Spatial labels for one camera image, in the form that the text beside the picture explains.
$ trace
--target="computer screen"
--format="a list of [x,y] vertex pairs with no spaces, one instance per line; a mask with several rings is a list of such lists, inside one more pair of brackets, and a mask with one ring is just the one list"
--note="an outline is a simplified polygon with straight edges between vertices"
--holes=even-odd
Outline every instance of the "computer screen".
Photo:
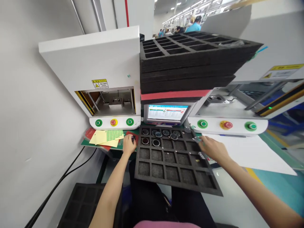
[[149,105],[148,119],[181,120],[186,113],[187,105]]

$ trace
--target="hand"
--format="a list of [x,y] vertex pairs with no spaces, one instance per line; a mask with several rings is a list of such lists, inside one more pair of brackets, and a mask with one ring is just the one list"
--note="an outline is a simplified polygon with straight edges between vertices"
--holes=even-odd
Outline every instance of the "hand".
[[221,142],[209,138],[208,136],[200,136],[202,141],[199,142],[201,150],[220,165],[223,162],[232,161],[225,145]]
[[132,135],[128,134],[123,139],[123,153],[127,154],[128,156],[131,156],[131,154],[136,149],[136,141],[134,139],[134,144],[131,139]]

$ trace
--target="forearm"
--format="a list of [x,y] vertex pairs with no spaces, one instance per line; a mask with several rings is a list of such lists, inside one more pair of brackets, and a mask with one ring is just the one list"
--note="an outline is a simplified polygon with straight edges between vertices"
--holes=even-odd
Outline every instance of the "forearm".
[[89,228],[113,226],[115,209],[120,196],[124,172],[126,170],[129,157],[129,155],[123,153],[121,159],[114,168],[99,199]]
[[234,161],[220,164],[235,180],[255,206],[257,211],[272,228],[302,227],[303,219],[264,185],[251,177]]

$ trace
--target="red strip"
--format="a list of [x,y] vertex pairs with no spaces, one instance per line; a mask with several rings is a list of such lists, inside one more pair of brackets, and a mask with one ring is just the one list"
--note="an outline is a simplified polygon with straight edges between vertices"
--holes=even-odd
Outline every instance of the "red strip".
[[126,5],[127,27],[129,27],[128,0],[124,0],[124,4]]
[[191,90],[191,91],[176,91],[162,93],[141,94],[142,100],[154,100],[164,98],[184,98],[184,97],[204,97],[210,90]]

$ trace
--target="red emergency stop button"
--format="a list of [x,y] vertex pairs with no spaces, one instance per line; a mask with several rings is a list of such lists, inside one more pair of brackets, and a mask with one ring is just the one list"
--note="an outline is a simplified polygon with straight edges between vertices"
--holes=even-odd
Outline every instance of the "red emergency stop button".
[[232,128],[233,124],[231,122],[226,122],[226,123],[224,123],[224,127],[225,128]]
[[110,121],[110,124],[111,124],[113,127],[115,127],[115,126],[117,125],[117,123],[118,123],[117,119],[112,119],[112,120]]
[[229,130],[230,128],[233,127],[233,124],[226,120],[221,121],[221,123],[219,125],[224,130]]

